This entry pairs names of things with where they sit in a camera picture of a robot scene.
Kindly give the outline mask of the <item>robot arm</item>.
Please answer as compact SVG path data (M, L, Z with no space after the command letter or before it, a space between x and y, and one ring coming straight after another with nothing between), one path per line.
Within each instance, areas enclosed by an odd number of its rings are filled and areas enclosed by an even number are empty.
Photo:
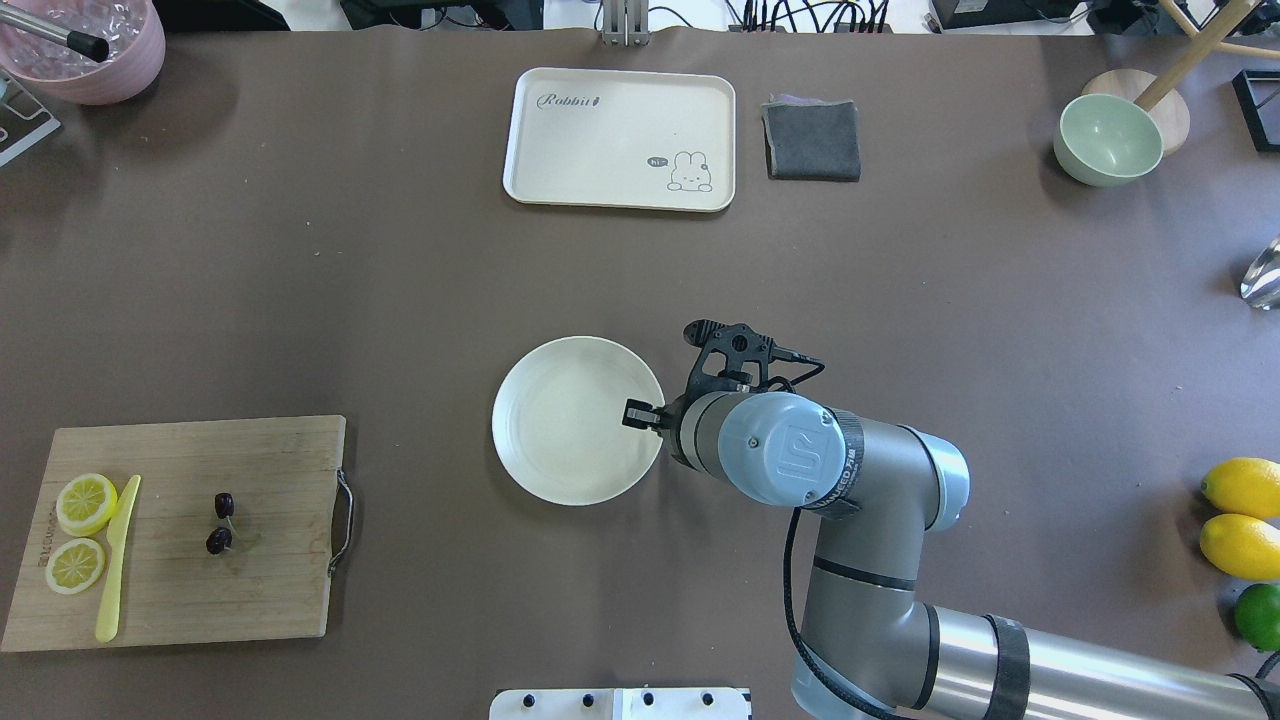
M815 719L1275 719L1277 687L1213 675L1036 632L1007 618L922 602L925 536L955 524L970 478L950 442L817 404L772 363L815 357L745 324L696 320L685 391L663 407L631 398L627 427L653 430L685 466L756 502L820 519L803 615L794 539L783 547L791 691Z

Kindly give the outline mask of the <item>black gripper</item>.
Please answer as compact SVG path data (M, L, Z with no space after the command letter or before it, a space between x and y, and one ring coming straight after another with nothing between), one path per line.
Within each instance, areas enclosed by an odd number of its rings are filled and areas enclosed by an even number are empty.
M799 364L801 354L744 323L695 320L684 328L684 340L700 351L689 373L684 407L712 392L763 393L773 388L792 392L801 383L800 377L785 378L771 372L772 363ZM628 398L622 425L660 433L667 428L666 407Z

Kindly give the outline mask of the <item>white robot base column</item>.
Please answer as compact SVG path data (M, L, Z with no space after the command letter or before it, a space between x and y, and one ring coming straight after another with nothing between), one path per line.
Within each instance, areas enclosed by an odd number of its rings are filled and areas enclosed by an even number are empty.
M489 719L751 719L748 689L722 685L508 689Z

